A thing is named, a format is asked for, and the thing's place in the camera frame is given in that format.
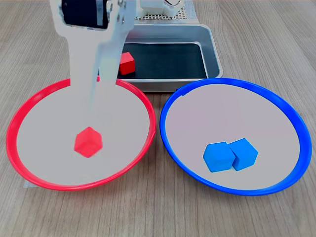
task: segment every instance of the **wood grain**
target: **wood grain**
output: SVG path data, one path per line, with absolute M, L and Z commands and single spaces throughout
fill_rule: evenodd
M 195 1 L 213 32 L 224 76 L 251 81 L 288 101 L 316 141 L 316 4 L 312 1 Z M 46 1 L 0 1 L 1 237 L 312 237 L 316 163 L 294 186 L 239 197 L 183 172 L 157 136 L 143 160 L 98 188 L 23 188 L 5 136 L 34 93 L 69 76 L 68 46 Z M 169 94 L 148 94 L 157 121 Z

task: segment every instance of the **hexagonal block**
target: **hexagonal block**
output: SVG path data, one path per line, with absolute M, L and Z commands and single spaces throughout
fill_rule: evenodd
M 133 56 L 129 52 L 123 53 L 119 64 L 119 72 L 121 75 L 134 73 L 135 70 L 136 65 Z
M 236 157 L 226 142 L 220 142 L 207 145 L 203 158 L 211 172 L 218 172 L 230 169 Z
M 236 171 L 248 168 L 254 165 L 256 162 L 258 152 L 247 141 L 247 139 L 242 138 L 238 141 L 228 144 L 228 146 L 236 156 L 236 159 L 233 163 L 233 167 Z
M 75 141 L 75 151 L 90 158 L 103 147 L 102 136 L 91 127 L 79 133 Z

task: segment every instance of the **red block in tray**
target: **red block in tray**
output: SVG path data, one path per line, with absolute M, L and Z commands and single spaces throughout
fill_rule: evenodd
M 93 128 L 88 127 L 76 137 L 75 151 L 86 158 L 90 158 L 103 147 L 102 136 Z
M 134 73 L 135 70 L 135 60 L 133 56 L 128 52 L 123 53 L 119 65 L 119 72 L 121 73 L 121 75 Z

